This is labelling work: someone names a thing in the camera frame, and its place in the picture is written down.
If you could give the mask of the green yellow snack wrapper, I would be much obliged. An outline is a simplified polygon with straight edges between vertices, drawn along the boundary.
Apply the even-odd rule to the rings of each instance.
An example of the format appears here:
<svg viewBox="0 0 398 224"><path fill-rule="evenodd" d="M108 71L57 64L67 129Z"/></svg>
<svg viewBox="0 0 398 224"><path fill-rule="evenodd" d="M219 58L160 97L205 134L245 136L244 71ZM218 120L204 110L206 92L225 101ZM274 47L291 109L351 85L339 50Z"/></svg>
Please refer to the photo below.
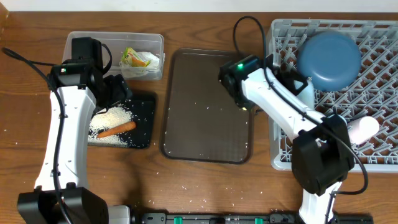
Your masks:
<svg viewBox="0 0 398 224"><path fill-rule="evenodd" d="M133 48L126 47L121 57L121 63L130 67L146 67L150 64L150 60L141 57Z"/></svg>

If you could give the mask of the orange carrot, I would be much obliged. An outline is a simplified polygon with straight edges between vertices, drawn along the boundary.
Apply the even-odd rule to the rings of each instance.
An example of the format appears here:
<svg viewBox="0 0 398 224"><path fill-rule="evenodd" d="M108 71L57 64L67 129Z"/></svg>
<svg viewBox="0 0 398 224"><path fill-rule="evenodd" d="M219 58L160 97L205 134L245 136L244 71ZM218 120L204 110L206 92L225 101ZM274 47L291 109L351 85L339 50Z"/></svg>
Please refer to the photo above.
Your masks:
<svg viewBox="0 0 398 224"><path fill-rule="evenodd" d="M105 130L102 133L99 133L96 136L96 138L97 139L101 139L101 138L105 138L105 137L112 136L112 135L115 135L115 134L125 133L125 132L131 131L131 130L133 130L135 128L136 128L136 123L134 121L130 121L128 123L124 123L124 124L121 124L121 125L116 126L114 128Z"/></svg>

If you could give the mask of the light blue bowl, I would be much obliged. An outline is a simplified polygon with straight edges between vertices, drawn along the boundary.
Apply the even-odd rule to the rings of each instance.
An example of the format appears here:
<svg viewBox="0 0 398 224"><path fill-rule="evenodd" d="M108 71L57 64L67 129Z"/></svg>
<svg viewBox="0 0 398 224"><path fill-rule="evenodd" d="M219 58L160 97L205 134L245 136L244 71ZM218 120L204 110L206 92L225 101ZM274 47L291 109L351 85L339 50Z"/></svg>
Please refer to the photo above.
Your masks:
<svg viewBox="0 0 398 224"><path fill-rule="evenodd" d="M315 109L315 90L311 79L307 80L307 86L297 95L297 98L310 109Z"/></svg>

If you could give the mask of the dark blue plate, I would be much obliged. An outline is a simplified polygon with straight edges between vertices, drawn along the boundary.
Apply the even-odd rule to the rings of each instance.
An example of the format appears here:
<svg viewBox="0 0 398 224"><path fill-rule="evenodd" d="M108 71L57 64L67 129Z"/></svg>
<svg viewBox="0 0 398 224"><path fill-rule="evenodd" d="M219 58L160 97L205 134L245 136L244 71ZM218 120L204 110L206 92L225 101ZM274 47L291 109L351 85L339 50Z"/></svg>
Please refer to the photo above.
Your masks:
<svg viewBox="0 0 398 224"><path fill-rule="evenodd" d="M355 41L339 32L320 32L299 48L297 70L320 91L339 91L352 84L361 68Z"/></svg>

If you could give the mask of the pink plastic cup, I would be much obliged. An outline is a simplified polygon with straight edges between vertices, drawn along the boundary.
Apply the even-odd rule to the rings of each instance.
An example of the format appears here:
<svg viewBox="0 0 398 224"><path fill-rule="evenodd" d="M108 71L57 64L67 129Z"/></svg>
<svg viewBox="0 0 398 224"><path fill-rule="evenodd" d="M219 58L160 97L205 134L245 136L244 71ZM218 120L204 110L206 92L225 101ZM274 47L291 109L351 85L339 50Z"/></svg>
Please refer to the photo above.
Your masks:
<svg viewBox="0 0 398 224"><path fill-rule="evenodd" d="M370 116L351 121L347 125L351 144L362 144L371 139L379 131L378 121Z"/></svg>

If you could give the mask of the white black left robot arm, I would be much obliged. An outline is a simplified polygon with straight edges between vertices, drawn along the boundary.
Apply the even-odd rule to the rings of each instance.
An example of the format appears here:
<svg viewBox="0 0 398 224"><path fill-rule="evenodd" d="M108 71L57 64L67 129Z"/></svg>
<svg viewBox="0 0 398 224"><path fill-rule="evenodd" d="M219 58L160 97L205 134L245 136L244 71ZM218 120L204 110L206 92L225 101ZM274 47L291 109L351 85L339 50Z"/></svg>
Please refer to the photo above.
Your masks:
<svg viewBox="0 0 398 224"><path fill-rule="evenodd" d="M93 115L132 92L122 75L88 63L55 65L46 75L51 122L44 162L32 192L19 194L26 223L132 223L126 205L108 206L88 189L87 147Z"/></svg>

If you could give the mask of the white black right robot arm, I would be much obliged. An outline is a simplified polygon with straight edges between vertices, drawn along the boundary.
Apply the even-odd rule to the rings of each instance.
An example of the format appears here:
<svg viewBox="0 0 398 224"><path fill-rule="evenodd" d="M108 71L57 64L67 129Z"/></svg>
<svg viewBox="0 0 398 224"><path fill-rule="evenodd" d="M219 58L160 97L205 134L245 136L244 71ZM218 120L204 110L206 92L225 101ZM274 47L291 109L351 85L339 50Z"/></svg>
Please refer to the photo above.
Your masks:
<svg viewBox="0 0 398 224"><path fill-rule="evenodd" d="M335 195L354 167L346 121L303 104L261 60L250 55L220 68L219 82L240 108L264 110L292 143L291 169L303 188L304 223L330 223Z"/></svg>

